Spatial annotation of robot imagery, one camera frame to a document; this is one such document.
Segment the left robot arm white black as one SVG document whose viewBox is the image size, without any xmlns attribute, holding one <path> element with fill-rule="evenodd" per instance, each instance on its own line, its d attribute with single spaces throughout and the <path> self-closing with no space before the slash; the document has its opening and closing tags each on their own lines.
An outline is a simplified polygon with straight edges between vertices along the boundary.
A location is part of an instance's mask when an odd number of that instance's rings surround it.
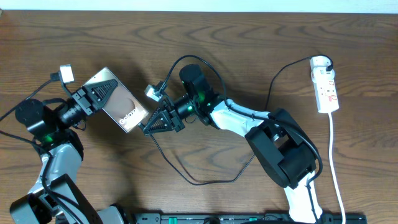
<svg viewBox="0 0 398 224">
<path fill-rule="evenodd" d="M 13 108 L 18 122 L 33 135 L 28 143 L 42 161 L 34 186 L 10 206 L 15 223 L 128 222 L 116 204 L 94 209 L 75 183 L 84 153 L 74 130 L 100 110 L 117 87 L 117 81 L 111 79 L 83 86 L 69 94 L 68 100 L 39 101 L 29 97 Z"/>
</svg>

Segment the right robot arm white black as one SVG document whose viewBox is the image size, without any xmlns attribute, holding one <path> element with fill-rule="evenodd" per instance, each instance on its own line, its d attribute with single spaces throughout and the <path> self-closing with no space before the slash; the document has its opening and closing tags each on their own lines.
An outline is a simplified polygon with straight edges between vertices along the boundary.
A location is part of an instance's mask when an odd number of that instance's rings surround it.
<svg viewBox="0 0 398 224">
<path fill-rule="evenodd" d="M 319 223 L 322 209 L 313 196 L 313 181 L 323 165 L 307 135 L 286 110 L 273 113 L 237 105 L 213 90 L 197 64 L 184 66 L 179 77 L 186 93 L 177 100 L 166 94 L 166 82 L 148 85 L 145 94 L 159 102 L 146 124 L 146 136 L 181 131 L 183 120 L 195 115 L 205 125 L 231 131 L 246 139 L 267 175 L 281 186 L 294 222 Z"/>
</svg>

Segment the Galaxy smartphone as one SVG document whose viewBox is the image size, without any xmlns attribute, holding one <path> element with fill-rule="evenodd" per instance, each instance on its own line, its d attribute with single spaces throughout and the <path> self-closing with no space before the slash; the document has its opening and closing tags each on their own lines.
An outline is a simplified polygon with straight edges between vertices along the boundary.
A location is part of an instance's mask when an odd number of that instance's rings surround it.
<svg viewBox="0 0 398 224">
<path fill-rule="evenodd" d="M 104 67 L 92 76 L 84 86 L 115 79 L 118 86 L 112 92 L 103 110 L 126 132 L 130 133 L 149 112 L 137 98 L 124 86 L 120 79 L 108 68 Z"/>
</svg>

